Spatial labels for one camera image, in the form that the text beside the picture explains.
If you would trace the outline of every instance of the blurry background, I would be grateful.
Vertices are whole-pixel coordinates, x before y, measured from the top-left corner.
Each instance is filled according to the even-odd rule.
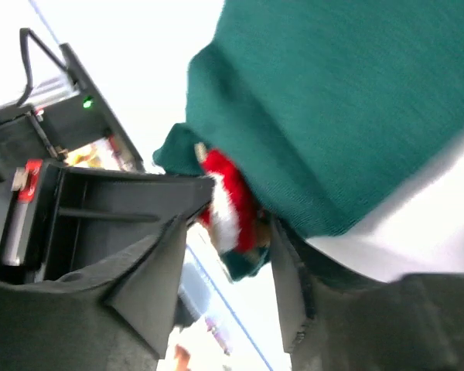
[[[149,166],[172,125],[185,120],[187,66],[213,37],[222,6],[219,0],[1,0],[0,104],[17,100],[26,83],[20,27],[32,28],[53,49],[68,42]],[[31,48],[34,82],[58,75],[33,44]],[[189,246],[199,259],[209,260],[204,265],[210,266],[207,270],[235,319],[263,353],[265,369],[286,370],[270,267],[231,285],[210,263],[203,241]]]

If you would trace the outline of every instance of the person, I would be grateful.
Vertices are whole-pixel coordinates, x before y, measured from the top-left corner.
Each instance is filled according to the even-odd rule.
[[[464,0],[226,1],[188,76],[158,166],[204,143],[352,270],[464,272]]]
[[[179,344],[176,345],[175,354],[173,356],[174,370],[175,371],[187,371],[189,369],[189,362],[191,355]]]

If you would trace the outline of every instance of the green led light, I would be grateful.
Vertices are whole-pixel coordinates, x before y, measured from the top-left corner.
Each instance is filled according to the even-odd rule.
[[[93,100],[91,98],[86,98],[83,102],[83,108],[91,108],[93,105]]]

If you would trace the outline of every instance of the black cable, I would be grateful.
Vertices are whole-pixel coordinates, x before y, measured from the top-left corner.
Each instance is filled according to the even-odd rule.
[[[62,63],[62,61],[57,58],[55,54],[46,46],[46,44],[41,41],[41,39],[31,30],[31,29],[20,29],[19,30],[19,41],[21,46],[21,58],[22,65],[24,66],[24,71],[26,72],[26,87],[24,88],[24,93],[17,101],[17,107],[21,107],[29,98],[32,93],[32,70],[31,70],[31,59],[29,57],[29,37],[36,43],[37,46],[50,58],[52,62],[56,64],[57,67],[64,73],[69,74],[69,70]]]

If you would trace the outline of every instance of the white fur trim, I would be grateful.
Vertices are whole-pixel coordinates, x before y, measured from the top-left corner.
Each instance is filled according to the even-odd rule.
[[[225,254],[237,246],[239,239],[239,216],[232,205],[229,193],[223,186],[223,176],[210,173],[215,180],[211,203],[211,224],[217,240],[218,254]]]

